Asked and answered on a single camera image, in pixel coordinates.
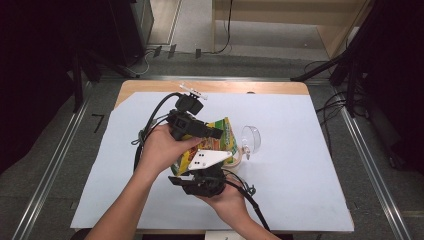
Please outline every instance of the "person's left hand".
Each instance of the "person's left hand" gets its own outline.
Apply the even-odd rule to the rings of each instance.
[[[148,169],[159,175],[170,167],[178,157],[188,149],[201,142],[201,138],[192,137],[184,141],[176,141],[171,136],[171,127],[168,124],[157,126],[147,138],[136,171]]]

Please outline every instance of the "wooden desk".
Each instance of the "wooden desk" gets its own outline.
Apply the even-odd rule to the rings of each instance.
[[[180,91],[180,83],[143,80],[122,85],[71,228],[93,227],[113,203],[132,174],[136,146],[130,142],[167,92]],[[273,232],[353,231],[306,85],[227,81],[186,84],[209,92],[198,119],[228,116],[236,138],[244,125],[256,126],[261,132],[260,151],[242,162],[238,174],[255,185],[253,197]],[[174,102],[165,102],[158,115],[169,112]],[[228,229],[208,205],[172,186],[168,180],[171,174],[170,170],[161,173],[151,189],[138,224],[142,233],[202,234],[205,230]],[[259,221],[247,205],[252,218]]]
[[[318,25],[330,58],[337,56],[364,16],[370,0],[234,0],[231,21]],[[213,0],[212,44],[215,20],[228,20],[230,0]]]

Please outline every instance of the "floor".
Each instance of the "floor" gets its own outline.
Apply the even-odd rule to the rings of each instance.
[[[282,77],[302,74],[313,61],[326,61],[328,56],[316,32],[315,26],[289,24],[238,24],[231,23],[232,37],[229,48],[219,56],[203,55],[195,60],[194,51],[211,51],[210,0],[182,0],[179,14],[169,28],[165,40],[155,40],[152,46],[177,44],[173,59],[162,53],[159,57],[146,57],[150,68],[142,78],[155,76],[231,76],[238,80],[246,77],[267,78],[280,81]],[[224,22],[217,22],[217,46],[224,46],[226,33]],[[145,71],[147,64],[141,61],[133,70]],[[334,94],[324,72],[320,80],[309,81],[308,89],[316,108]],[[69,229],[75,209],[97,155],[107,118],[124,79],[106,73],[100,84],[92,91],[90,102],[74,135],[74,140],[58,168],[56,179],[48,189],[48,195],[38,209],[37,219],[28,236],[23,239],[69,239]],[[55,154],[57,143],[66,131],[71,119],[73,101],[70,99],[44,130],[31,152],[21,161],[0,175],[0,239],[11,239],[22,219],[23,211],[34,196],[45,169]],[[105,115],[103,124],[95,131],[99,119]],[[370,181],[369,172],[352,140],[344,115],[337,115],[329,124],[334,146],[334,165],[345,193],[347,205],[355,223],[352,234],[324,234],[322,239],[400,239],[393,233],[386,209]],[[373,159],[393,197],[400,215],[410,232],[408,239],[424,239],[424,176],[414,171],[393,169],[387,154],[372,125],[364,118],[356,118]],[[316,234],[295,234],[296,240],[317,239]]]

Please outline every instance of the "metal track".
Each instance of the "metal track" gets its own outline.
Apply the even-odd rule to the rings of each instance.
[[[12,239],[28,239],[31,230],[37,220],[38,215],[47,199],[53,182],[59,172],[60,166],[62,165],[63,159],[65,158],[66,152],[75,136],[79,124],[84,116],[85,110],[87,109],[88,101],[90,99],[93,89],[93,84],[87,82],[84,93],[84,102],[81,105],[79,111],[72,115],[72,118],[63,134],[54,154],[44,172],[43,178],[38,184],[37,190],[33,194],[28,206],[25,209],[24,216],[16,229]]]
[[[406,223],[404,222],[402,215],[389,189],[387,188],[380,171],[378,170],[364,137],[362,136],[356,119],[350,117],[346,108],[343,108],[342,115],[396,239],[412,239]]]

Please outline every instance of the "person's right hand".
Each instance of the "person's right hand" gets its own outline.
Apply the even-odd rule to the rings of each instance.
[[[227,180],[241,186],[241,183],[232,177],[227,177]],[[211,198],[197,197],[209,204],[222,221],[231,227],[241,219],[250,218],[243,195],[235,187],[228,184],[225,184],[224,191],[217,196]]]

